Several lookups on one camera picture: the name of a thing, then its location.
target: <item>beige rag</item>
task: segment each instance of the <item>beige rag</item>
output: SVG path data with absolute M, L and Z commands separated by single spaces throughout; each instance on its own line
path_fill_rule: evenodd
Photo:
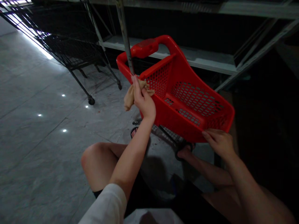
M 141 81 L 138 79 L 138 82 L 139 82 L 140 89 L 142 90 L 143 88 L 145 88 L 149 96 L 155 94 L 155 90 L 150 90 L 149 89 L 150 85 L 147 84 L 146 81 Z M 129 111 L 131 109 L 131 106 L 134 104 L 134 85 L 130 86 L 127 94 L 125 95 L 124 103 L 125 103 L 125 111 Z

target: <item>sandal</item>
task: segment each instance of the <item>sandal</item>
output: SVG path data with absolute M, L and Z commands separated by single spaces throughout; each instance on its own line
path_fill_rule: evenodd
M 133 131 L 134 131 L 134 130 L 137 131 L 137 129 L 138 129 L 138 127 L 134 127 L 134 128 L 131 130 L 131 133 L 130 133 L 131 139 L 133 138 L 133 137 L 132 137 L 132 133 L 133 133 Z
M 175 152 L 175 158 L 176 158 L 177 160 L 179 160 L 179 161 L 185 161 L 184 159 L 178 157 L 178 152 L 181 151 L 182 149 L 184 149 L 186 145 L 189 145 L 189 146 L 190 146 L 190 152 L 192 152 L 193 149 L 194 149 L 195 146 L 196 146 L 196 143 L 193 143 L 193 144 L 192 144 L 192 143 L 187 142 L 187 141 L 182 142 L 181 145 L 180 145 L 180 148 Z

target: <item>knee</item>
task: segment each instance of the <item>knee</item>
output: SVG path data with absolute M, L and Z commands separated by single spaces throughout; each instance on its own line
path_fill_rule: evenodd
M 86 169 L 86 166 L 89 163 L 89 161 L 103 155 L 105 150 L 106 146 L 104 142 L 97 142 L 85 149 L 81 156 L 81 166 L 83 170 Z

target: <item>basket mesh side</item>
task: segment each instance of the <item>basket mesh side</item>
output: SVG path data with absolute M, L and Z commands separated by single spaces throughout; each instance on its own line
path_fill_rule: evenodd
M 223 110 L 224 106 L 203 88 L 193 86 L 186 82 L 176 82 L 171 88 L 170 93 L 183 102 L 187 107 L 196 111 L 198 115 L 206 117 L 207 128 L 221 128 L 225 123 L 227 116 L 220 112 Z M 170 106 L 172 104 L 170 99 L 165 102 Z M 200 125 L 199 120 L 187 111 L 180 108 L 177 108 L 176 111 L 193 122 L 196 126 Z
M 144 79 L 148 84 L 150 89 L 155 90 L 155 94 L 159 96 L 161 99 L 165 97 L 167 90 L 167 82 L 169 72 L 171 70 L 172 61 L 166 63 L 161 66 L 155 72 L 153 72 L 150 76 Z
M 221 129 L 227 120 L 227 115 L 223 114 L 219 117 L 208 119 L 207 128 Z

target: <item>tiled floor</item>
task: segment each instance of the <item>tiled floor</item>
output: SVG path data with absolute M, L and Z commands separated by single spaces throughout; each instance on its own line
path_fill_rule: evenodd
M 96 101 L 91 106 L 68 70 L 22 33 L 0 37 L 0 58 L 0 223 L 78 223 L 94 201 L 81 154 L 95 142 L 130 141 L 132 121 L 139 117 L 135 106 L 129 112 L 123 108 L 130 84 L 116 69 L 121 91 L 106 68 L 101 68 L 105 73 L 84 68 L 88 79 L 76 72 Z M 212 191 L 202 176 L 175 159 L 165 140 L 153 129 L 141 168 L 153 190 L 171 198 L 170 179 L 176 174 Z M 194 153 L 213 162 L 207 144 L 197 144 Z

